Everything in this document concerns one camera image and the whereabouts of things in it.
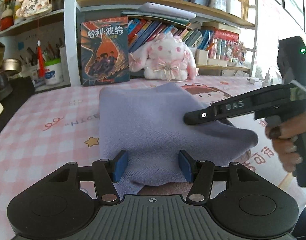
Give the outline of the person's right hand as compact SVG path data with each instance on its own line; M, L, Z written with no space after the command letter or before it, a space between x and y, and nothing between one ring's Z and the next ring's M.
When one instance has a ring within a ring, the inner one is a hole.
M303 161L297 152L295 141L306 132L306 112L289 119L275 128L265 127L265 134L272 141L274 151L286 172L294 172L296 165Z

